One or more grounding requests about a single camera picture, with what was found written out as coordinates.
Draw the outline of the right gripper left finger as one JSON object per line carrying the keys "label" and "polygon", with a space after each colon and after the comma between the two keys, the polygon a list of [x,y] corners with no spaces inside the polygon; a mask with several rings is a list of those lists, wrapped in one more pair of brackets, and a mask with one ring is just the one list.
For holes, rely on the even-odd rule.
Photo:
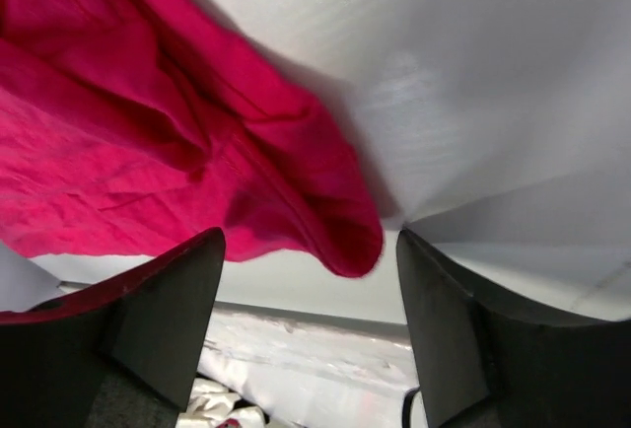
{"label": "right gripper left finger", "polygon": [[83,290],[1,316],[5,427],[173,427],[186,410],[226,242],[206,230]]}

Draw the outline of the magenta pink t shirt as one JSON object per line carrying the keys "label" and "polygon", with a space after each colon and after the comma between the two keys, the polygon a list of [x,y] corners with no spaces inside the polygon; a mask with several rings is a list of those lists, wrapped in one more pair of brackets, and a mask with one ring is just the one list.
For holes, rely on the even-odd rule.
{"label": "magenta pink t shirt", "polygon": [[358,278],[383,229],[309,91],[191,0],[1,0],[1,238],[26,256],[312,254]]}

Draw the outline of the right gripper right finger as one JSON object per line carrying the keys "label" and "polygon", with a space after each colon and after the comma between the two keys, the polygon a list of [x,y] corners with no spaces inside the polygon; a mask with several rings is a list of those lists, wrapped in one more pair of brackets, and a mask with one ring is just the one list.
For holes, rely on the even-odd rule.
{"label": "right gripper right finger", "polygon": [[399,287],[431,427],[626,427],[630,324],[563,311],[456,263],[410,230]]}

